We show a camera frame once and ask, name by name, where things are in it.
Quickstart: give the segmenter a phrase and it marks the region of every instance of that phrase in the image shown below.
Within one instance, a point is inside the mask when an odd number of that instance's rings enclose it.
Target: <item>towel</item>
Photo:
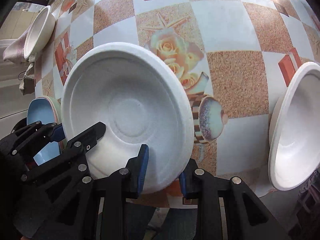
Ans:
[[[30,57],[27,60],[23,57],[24,43],[26,41],[30,27],[31,25],[16,41],[10,44],[3,52],[4,61],[8,60],[15,64],[22,64],[23,62],[27,61],[30,62],[29,67],[23,75],[22,82],[19,86],[19,89],[23,95],[31,94],[35,91],[34,64],[36,55],[30,55]]]

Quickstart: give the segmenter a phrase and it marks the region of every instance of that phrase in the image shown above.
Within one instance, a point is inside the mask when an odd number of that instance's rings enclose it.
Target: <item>large white bowl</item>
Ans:
[[[271,117],[269,178],[279,190],[304,182],[320,163],[320,66],[303,64]]]
[[[24,43],[23,56],[41,51],[48,43],[55,25],[55,18],[50,12],[50,5],[44,7],[31,25]]]
[[[61,100],[67,140],[96,122],[106,133],[87,153],[94,178],[109,176],[149,146],[143,192],[161,190],[191,156],[191,107],[170,68],[143,47],[115,42],[87,52],[72,68]]]

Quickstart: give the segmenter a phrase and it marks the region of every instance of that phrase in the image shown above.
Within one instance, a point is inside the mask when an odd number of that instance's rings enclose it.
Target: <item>table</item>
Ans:
[[[305,0],[52,0],[51,6],[56,26],[36,62],[37,97],[60,100],[69,71],[96,46],[144,46],[188,94],[198,166],[221,178],[240,176],[259,197],[275,190],[268,179],[272,111],[293,66],[320,61],[320,22]],[[135,203],[196,207],[182,198],[178,181]]]

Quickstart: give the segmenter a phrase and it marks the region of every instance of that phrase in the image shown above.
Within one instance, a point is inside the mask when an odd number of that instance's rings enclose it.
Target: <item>pink cloth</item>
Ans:
[[[21,62],[26,62],[23,57],[24,43],[26,41],[28,32],[31,25],[26,29],[26,31],[13,43],[11,43],[3,52],[3,60],[9,60],[16,64],[21,64]]]

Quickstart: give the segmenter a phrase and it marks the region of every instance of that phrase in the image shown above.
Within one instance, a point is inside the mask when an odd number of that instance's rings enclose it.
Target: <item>metal screw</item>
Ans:
[[[119,170],[119,173],[120,173],[121,175],[125,175],[125,174],[127,174],[128,172],[129,172],[129,169],[127,169],[127,168],[122,168],[122,169]]]
[[[233,178],[232,178],[232,182],[233,182],[234,184],[240,184],[240,183],[241,183],[241,179],[240,179],[239,177],[233,177]]]
[[[79,164],[79,166],[78,166],[78,170],[79,171],[85,171],[87,169],[87,165],[85,165],[85,164]]]
[[[23,175],[21,176],[21,180],[22,180],[22,181],[26,181],[27,178],[28,178],[28,177],[26,176],[26,174],[23,174]]]
[[[85,177],[82,179],[82,182],[83,182],[83,183],[89,183],[91,180],[92,180],[91,177],[85,176]]]
[[[195,170],[195,174],[197,174],[197,175],[203,175],[203,174],[204,174],[204,170],[203,170],[203,169],[196,169],[196,170]]]

